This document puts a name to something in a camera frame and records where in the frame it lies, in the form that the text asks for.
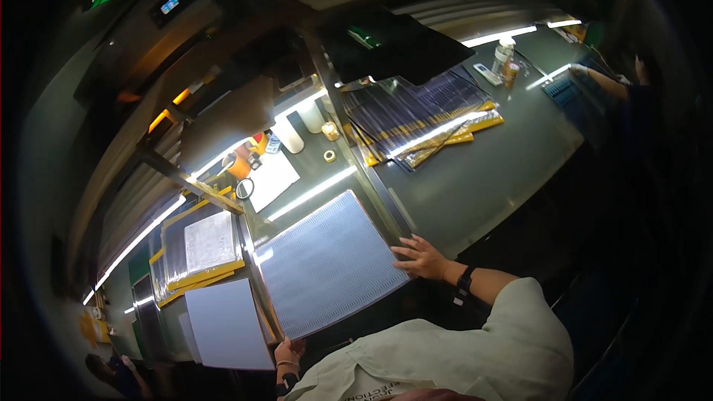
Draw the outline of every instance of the wrist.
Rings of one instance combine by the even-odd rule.
[[[460,276],[463,275],[463,272],[467,269],[468,265],[456,261],[449,261],[446,265],[446,269],[443,271],[443,280],[455,286],[458,284]]]
[[[290,361],[290,360],[282,360],[282,361],[277,361],[277,369],[280,370],[287,370],[288,372],[299,372],[299,362],[295,361]]]

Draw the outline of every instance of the white container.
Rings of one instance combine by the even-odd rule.
[[[309,101],[297,108],[299,117],[305,122],[307,129],[313,133],[322,133],[322,125],[325,123],[325,118],[322,116],[322,112],[316,106],[315,101]]]
[[[503,66],[512,60],[515,54],[515,40],[507,37],[500,39],[500,43],[495,47],[495,61],[491,71],[497,76],[503,76]]]
[[[282,141],[282,144],[287,147],[287,150],[292,154],[297,154],[305,148],[305,142],[302,141],[302,138],[286,117],[276,117],[274,122],[274,126],[270,129]]]

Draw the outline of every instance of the white glove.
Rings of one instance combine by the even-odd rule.
[[[589,67],[585,67],[584,65],[581,65],[581,64],[570,65],[570,71],[572,73],[580,73],[582,75],[589,75],[589,73],[587,73],[588,70],[589,70]]]
[[[617,75],[617,78],[619,78],[619,82],[621,82],[622,84],[631,85],[631,81],[629,81],[628,79],[626,79],[626,76],[624,76],[624,75]]]
[[[134,365],[133,362],[131,362],[131,360],[129,359],[129,356],[127,356],[127,355],[122,355],[122,356],[121,356],[121,362],[123,362],[124,365],[126,366],[126,368],[128,368],[129,370],[131,370],[131,371],[136,370],[136,366]]]

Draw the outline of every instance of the black watch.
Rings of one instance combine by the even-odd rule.
[[[471,265],[466,268],[463,274],[458,278],[456,282],[456,287],[458,288],[458,294],[453,298],[453,303],[458,306],[462,306],[463,302],[466,301],[466,297],[471,293],[471,274],[476,269],[475,266]]]
[[[275,386],[275,392],[277,397],[285,396],[290,393],[290,390],[297,384],[298,378],[294,373],[285,373],[282,376],[282,384],[277,384]]]

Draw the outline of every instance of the workbench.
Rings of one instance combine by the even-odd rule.
[[[387,243],[397,244],[398,236],[415,232],[448,258],[455,258],[508,218],[584,142],[581,133],[540,86],[530,90],[525,87],[543,77],[542,72],[553,72],[576,62],[587,49],[566,42],[546,27],[515,36],[515,40],[518,52],[515,59],[528,63],[529,74],[525,76],[521,71],[512,89],[502,85],[494,87],[473,68],[476,63],[492,66],[497,42],[473,48],[473,56],[462,63],[478,85],[500,104],[498,111],[505,122],[475,132],[473,141],[443,147],[413,173],[390,162],[367,167],[359,149],[350,145],[343,135],[329,141],[321,133],[310,133],[296,112],[290,114],[287,118],[305,141],[305,147],[297,154],[291,154],[284,147],[282,151],[299,174],[299,180],[259,213],[248,200],[243,202],[245,214],[240,217],[240,224],[245,231],[247,253],[251,254],[285,228],[349,189],[356,194]],[[336,89],[328,89],[329,96],[336,102]],[[317,105],[325,120],[347,122],[341,111],[336,115],[328,113],[321,100],[317,100]],[[324,160],[327,150],[336,152],[335,161]],[[274,221],[268,220],[271,214],[352,166],[356,166],[353,174]],[[246,264],[220,283],[259,278],[260,270],[254,260],[247,260]],[[269,301],[265,294],[258,294],[258,298]],[[192,360],[178,322],[178,317],[187,310],[183,297],[162,308],[168,347],[176,361]]]

